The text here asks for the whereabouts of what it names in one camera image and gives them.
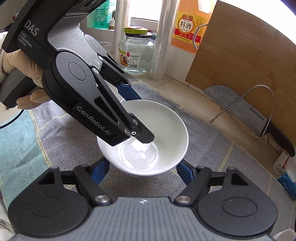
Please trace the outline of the gloved left hand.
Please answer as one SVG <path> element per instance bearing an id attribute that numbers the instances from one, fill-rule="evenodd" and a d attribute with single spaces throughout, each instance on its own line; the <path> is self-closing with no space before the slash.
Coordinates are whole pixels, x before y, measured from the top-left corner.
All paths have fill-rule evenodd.
<path id="1" fill-rule="evenodd" d="M 43 90 L 43 70 L 37 66 L 22 50 L 6 53 L 2 48 L 3 41 L 8 32 L 1 33 L 1 83 L 14 70 L 18 69 L 24 75 L 32 78 L 33 82 L 41 89 L 35 90 L 31 95 L 20 97 L 16 101 L 20 109 L 34 109 L 41 104 L 50 101 L 50 97 Z"/>

